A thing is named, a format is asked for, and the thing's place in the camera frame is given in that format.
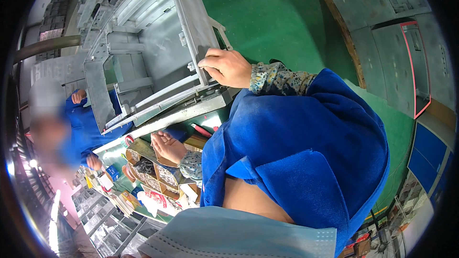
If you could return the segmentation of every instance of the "person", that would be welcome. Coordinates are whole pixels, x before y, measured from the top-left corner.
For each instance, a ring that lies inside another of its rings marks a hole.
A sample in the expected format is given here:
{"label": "person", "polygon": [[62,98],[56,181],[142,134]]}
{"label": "person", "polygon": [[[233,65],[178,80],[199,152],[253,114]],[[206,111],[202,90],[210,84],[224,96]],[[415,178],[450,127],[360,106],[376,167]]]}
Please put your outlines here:
{"label": "person", "polygon": [[151,135],[202,187],[201,207],[152,235],[142,258],[336,257],[365,220],[389,171],[381,119],[329,69],[270,63],[209,49],[198,66],[242,88],[229,119],[202,154],[168,133]]}
{"label": "person", "polygon": [[[29,93],[29,100],[33,105],[30,125],[32,139],[39,151],[48,155],[55,152],[55,155],[60,156],[65,162],[61,165],[47,166],[46,169],[53,175],[61,172],[72,173],[80,165],[94,170],[101,169],[102,161],[92,150],[126,134],[133,124],[128,123],[123,128],[101,135],[92,107],[85,107],[88,102],[86,91],[75,90],[65,100],[65,104],[64,100],[61,100],[61,92],[63,89],[55,79],[42,78],[37,80]],[[111,90],[109,96],[115,114],[120,114],[121,108],[115,90]]]}

